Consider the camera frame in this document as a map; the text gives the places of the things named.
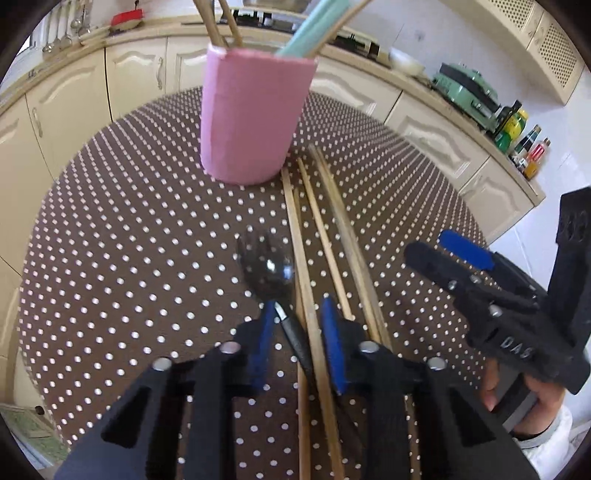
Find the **person's right hand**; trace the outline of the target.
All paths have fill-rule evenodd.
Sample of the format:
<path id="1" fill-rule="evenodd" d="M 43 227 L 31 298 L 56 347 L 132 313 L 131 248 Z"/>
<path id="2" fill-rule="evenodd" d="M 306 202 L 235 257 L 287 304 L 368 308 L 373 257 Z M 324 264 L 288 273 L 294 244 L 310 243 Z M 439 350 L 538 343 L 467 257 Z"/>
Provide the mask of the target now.
<path id="1" fill-rule="evenodd" d="M 489 411 L 498 403 L 495 390 L 499 381 L 499 363 L 494 358 L 488 358 L 482 377 L 480 397 Z M 537 396 L 537 403 L 514 427 L 513 433 L 522 437 L 534 437 L 552 425 L 564 402 L 566 390 L 560 385 L 544 383 L 530 375 L 524 376 L 524 383 Z"/>

